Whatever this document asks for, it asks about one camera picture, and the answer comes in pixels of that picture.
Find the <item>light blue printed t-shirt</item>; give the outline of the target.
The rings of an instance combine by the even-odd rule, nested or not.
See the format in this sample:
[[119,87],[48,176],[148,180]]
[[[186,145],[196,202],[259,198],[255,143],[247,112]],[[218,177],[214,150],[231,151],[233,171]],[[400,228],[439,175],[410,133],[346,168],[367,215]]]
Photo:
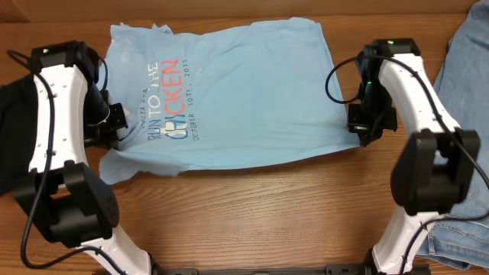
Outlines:
[[100,161],[108,184],[139,172],[234,170],[359,145],[319,23],[259,21],[207,34],[114,25],[101,74],[127,126]]

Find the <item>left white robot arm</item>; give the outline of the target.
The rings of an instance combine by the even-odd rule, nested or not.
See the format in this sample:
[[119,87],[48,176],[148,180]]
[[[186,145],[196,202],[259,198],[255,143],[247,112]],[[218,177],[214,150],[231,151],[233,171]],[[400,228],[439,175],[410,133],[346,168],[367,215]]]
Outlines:
[[37,268],[28,259],[28,238],[36,228],[50,243],[63,244],[68,257],[88,254],[110,274],[156,274],[152,256],[121,227],[112,188],[86,158],[87,147],[114,146],[127,124],[121,104],[108,99],[104,59],[77,40],[8,55],[32,75],[37,96],[34,150],[14,188],[28,217],[22,263]]

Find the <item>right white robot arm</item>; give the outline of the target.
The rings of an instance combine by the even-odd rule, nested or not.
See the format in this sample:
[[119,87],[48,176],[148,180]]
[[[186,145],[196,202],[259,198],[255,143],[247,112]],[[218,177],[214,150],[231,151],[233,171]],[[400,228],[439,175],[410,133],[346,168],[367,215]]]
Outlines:
[[445,110],[414,40],[374,40],[355,64],[361,84],[348,103],[348,130],[362,146],[399,124],[408,136],[390,176],[397,207],[362,273],[427,274],[413,259],[435,223],[465,200],[481,140]]

